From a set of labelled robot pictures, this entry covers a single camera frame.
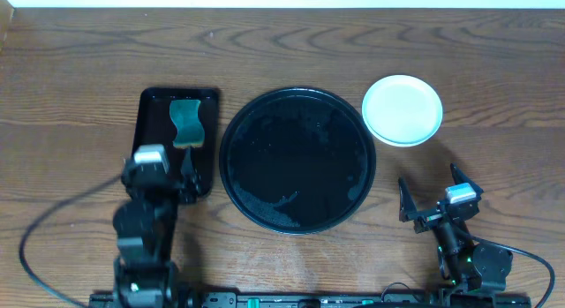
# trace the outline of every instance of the black rectangular tray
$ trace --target black rectangular tray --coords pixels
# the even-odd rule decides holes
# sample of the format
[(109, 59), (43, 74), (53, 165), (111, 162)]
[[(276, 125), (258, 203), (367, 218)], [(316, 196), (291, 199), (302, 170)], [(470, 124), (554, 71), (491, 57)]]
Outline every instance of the black rectangular tray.
[(204, 145), (192, 150), (192, 163), (200, 175), (200, 196), (207, 195), (214, 179), (219, 97), (220, 91), (214, 88), (149, 87), (139, 98), (132, 154), (142, 145), (163, 144), (169, 158), (171, 176), (182, 181), (180, 167), (185, 158), (185, 149), (173, 147), (177, 127), (170, 120), (169, 106), (174, 100), (200, 100), (198, 117), (204, 127)]

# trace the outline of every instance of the round tray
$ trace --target round tray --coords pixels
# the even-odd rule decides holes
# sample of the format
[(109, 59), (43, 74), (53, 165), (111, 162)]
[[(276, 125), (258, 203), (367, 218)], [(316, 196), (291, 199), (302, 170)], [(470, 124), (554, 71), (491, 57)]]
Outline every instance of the round tray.
[(373, 184), (373, 138), (334, 94), (284, 88), (243, 107), (226, 130), (220, 173), (233, 203), (267, 229), (307, 234), (347, 219)]

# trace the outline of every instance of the wood grain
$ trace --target wood grain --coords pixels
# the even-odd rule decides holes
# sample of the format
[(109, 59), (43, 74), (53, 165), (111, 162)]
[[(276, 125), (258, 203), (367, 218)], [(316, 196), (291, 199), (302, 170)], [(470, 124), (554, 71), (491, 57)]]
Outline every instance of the wood grain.
[[(473, 233), (549, 260), (548, 307), (565, 305), (565, 20), (563, 11), (20, 9), (0, 56), (0, 305), (63, 306), (26, 276), (17, 246), (56, 201), (120, 172), (139, 94), (149, 86), (217, 86), (219, 138), (251, 99), (318, 86), (360, 109), (383, 76), (437, 89), (444, 121), (414, 148), (376, 142), (377, 176), (351, 218), (289, 237), (248, 221), (219, 175), (180, 211), (174, 258), (197, 285), (242, 291), (378, 292), (441, 282), (431, 234), (397, 220), (396, 179), (424, 201), (450, 184), (448, 164), (484, 187)], [(82, 301), (111, 289), (111, 218), (119, 184), (49, 218), (30, 264)], [(515, 257), (508, 290), (537, 301), (547, 273)]]

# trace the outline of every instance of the white plate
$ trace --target white plate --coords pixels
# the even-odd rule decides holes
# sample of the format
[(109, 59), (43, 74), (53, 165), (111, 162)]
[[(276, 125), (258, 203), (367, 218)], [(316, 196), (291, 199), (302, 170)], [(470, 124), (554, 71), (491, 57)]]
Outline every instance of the white plate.
[(440, 128), (440, 97), (423, 80), (408, 75), (380, 79), (363, 99), (362, 115), (369, 131), (392, 146), (415, 146)]

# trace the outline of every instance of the teal scrubber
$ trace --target teal scrubber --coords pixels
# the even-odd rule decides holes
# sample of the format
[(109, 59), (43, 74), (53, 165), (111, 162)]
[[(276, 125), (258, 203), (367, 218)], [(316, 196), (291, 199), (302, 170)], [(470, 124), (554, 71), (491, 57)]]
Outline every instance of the teal scrubber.
[(170, 103), (170, 120), (177, 127), (173, 146), (185, 149), (204, 144), (204, 127), (198, 119), (200, 100), (176, 100)]

